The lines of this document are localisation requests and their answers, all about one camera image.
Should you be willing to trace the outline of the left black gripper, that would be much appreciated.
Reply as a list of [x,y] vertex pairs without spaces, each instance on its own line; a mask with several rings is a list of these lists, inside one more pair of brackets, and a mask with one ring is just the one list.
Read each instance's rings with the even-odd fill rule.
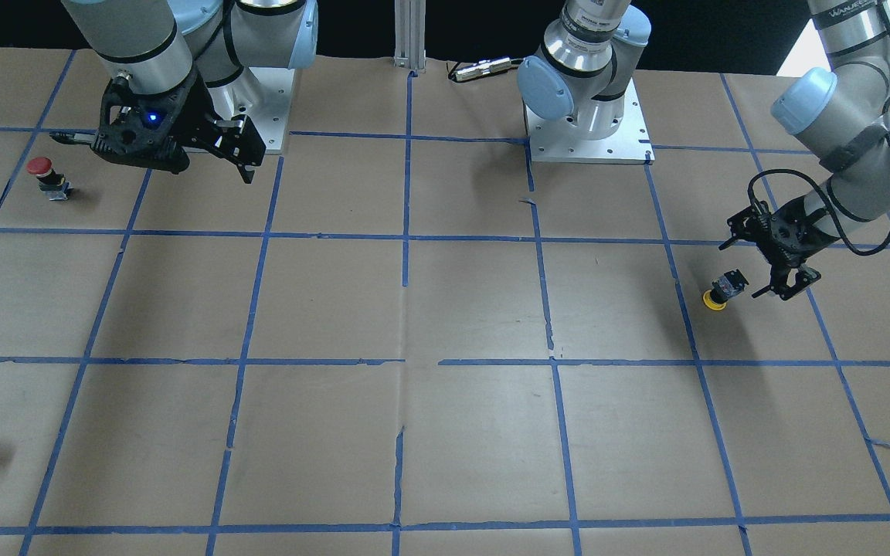
[[807,208],[804,197],[782,205],[771,215],[769,204],[752,203],[727,219],[730,237],[720,250],[736,242],[762,246],[770,265],[769,284],[752,293],[752,298],[772,294],[789,300],[818,282],[822,275],[805,263],[831,244],[831,235],[817,222],[829,215],[825,207]]

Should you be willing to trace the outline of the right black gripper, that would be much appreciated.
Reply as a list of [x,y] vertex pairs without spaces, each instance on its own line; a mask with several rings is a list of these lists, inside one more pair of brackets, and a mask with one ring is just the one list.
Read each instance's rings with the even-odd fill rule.
[[208,151],[236,166],[241,179],[252,184],[266,154],[263,138],[247,115],[226,119],[213,109],[211,93],[197,73],[188,74],[189,86],[178,116],[178,142]]

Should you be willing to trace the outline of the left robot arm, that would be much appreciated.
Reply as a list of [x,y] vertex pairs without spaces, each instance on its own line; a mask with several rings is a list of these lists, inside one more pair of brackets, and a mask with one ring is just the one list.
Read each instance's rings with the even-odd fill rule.
[[[770,267],[759,295],[793,298],[820,279],[807,260],[843,242],[856,256],[890,246],[890,11],[884,1],[811,1],[829,68],[814,67],[771,116],[829,176],[777,210],[748,193],[727,224],[730,242],[755,244]],[[625,93],[649,42],[650,19],[629,1],[568,1],[536,53],[517,69],[527,115],[567,145],[619,130]]]

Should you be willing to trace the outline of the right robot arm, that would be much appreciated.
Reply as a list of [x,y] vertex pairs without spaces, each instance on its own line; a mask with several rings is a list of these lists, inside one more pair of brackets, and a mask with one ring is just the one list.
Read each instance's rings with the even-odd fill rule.
[[317,55],[314,1],[64,1],[64,10],[109,74],[97,129],[53,131],[103,161],[179,174],[192,151],[236,168],[245,183],[281,148],[261,124],[282,126],[276,106]]

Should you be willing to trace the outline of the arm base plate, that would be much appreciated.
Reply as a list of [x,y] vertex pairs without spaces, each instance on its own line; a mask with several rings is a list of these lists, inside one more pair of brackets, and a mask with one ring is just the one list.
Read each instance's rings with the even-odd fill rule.
[[545,120],[524,107],[534,162],[651,164],[656,159],[633,81],[622,97],[590,100],[578,115]]
[[233,81],[211,86],[209,94],[219,116],[248,116],[264,141],[266,154],[283,154],[298,77],[296,69],[247,67]]

